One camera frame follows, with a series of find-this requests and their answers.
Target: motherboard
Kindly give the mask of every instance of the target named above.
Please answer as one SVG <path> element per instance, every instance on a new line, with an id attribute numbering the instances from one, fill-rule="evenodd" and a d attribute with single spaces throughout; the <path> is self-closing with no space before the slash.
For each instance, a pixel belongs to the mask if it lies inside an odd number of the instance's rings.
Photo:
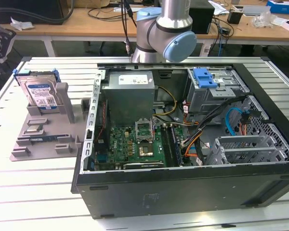
<path id="1" fill-rule="evenodd" d="M 181 165 L 179 144 L 184 139 L 180 126 L 151 126 L 151 122 L 132 127 L 112 127 L 109 149 L 98 151 L 95 169 L 121 170 L 176 167 Z"/>

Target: aluminum extrusion table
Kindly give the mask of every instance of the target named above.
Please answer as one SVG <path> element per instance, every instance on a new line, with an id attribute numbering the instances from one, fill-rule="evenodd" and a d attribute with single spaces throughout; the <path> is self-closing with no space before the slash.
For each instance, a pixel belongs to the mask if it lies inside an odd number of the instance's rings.
<path id="1" fill-rule="evenodd" d="M 69 84 L 73 104 L 90 97 L 97 63 L 125 63 L 124 57 L 32 58 L 18 69 L 57 68 Z M 188 58 L 193 63 L 243 63 L 289 118 L 289 80 L 260 58 Z M 289 230 L 289 193 L 268 207 L 93 220 L 80 195 L 70 192 L 76 158 L 11 162 L 9 156 L 25 120 L 27 100 L 11 76 L 0 92 L 0 230 Z"/>

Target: hard drive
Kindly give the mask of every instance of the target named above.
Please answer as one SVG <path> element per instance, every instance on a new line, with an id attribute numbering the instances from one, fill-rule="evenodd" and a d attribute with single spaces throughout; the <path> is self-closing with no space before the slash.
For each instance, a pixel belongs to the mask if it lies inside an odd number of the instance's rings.
<path id="1" fill-rule="evenodd" d="M 31 72 L 14 70 L 14 77 L 23 89 L 30 106 L 37 106 L 42 113 L 58 112 L 62 101 L 56 96 L 56 84 L 61 82 L 57 70 Z"/>

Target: blue drive bay latch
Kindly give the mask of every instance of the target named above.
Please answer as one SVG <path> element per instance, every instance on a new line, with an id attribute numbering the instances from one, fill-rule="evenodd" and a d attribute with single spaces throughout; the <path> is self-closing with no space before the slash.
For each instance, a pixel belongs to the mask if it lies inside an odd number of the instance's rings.
<path id="1" fill-rule="evenodd" d="M 206 68 L 194 68 L 193 72 L 199 88 L 217 88 L 213 75 Z"/>

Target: gray power supply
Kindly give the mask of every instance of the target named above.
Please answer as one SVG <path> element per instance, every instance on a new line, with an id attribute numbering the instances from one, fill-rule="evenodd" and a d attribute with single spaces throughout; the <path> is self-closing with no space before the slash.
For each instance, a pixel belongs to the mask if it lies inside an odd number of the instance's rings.
<path id="1" fill-rule="evenodd" d="M 113 126 L 133 126 L 153 114 L 154 81 L 151 71 L 112 72 L 102 88 L 108 98 Z"/>

